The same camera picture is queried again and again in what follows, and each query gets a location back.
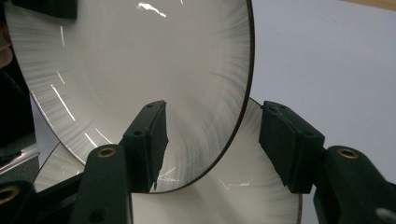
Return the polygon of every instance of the plate surface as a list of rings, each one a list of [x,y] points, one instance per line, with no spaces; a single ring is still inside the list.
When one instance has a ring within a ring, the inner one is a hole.
[[[241,128],[218,164],[194,184],[163,194],[133,194],[134,223],[299,223],[301,198],[283,187],[258,143],[258,104],[249,101]],[[42,190],[83,172],[59,145],[41,169]],[[177,181],[161,176],[163,181]]]
[[[51,129],[82,163],[117,144],[140,109],[165,100],[162,173],[177,189],[231,143],[248,101],[253,21],[246,0],[82,0],[75,21],[6,4],[27,85]]]

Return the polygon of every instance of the glossy plate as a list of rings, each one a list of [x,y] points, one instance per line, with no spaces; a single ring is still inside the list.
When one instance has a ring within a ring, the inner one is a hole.
[[[248,102],[249,0],[80,0],[75,21],[6,4],[12,45],[51,129],[84,163],[118,143],[140,109],[165,100],[163,174],[198,178],[233,140]]]
[[[163,194],[133,194],[134,223],[299,223],[301,198],[283,187],[258,143],[260,106],[249,101],[241,128],[219,163],[194,184]],[[35,180],[37,190],[83,172],[59,145]],[[174,182],[170,173],[161,181]]]

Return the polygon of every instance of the dish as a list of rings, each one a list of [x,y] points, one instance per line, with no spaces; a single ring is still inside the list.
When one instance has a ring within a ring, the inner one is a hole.
[[[258,142],[261,114],[260,106],[250,100],[230,148],[194,184],[162,194],[133,194],[134,223],[300,223],[300,196],[283,187]],[[35,187],[50,187],[83,168],[59,145]],[[176,181],[167,174],[160,179]]]
[[[118,143],[140,109],[165,100],[163,173],[181,188],[231,144],[252,79],[250,1],[78,1],[75,21],[11,3],[7,25],[27,85],[51,129],[84,163]]]

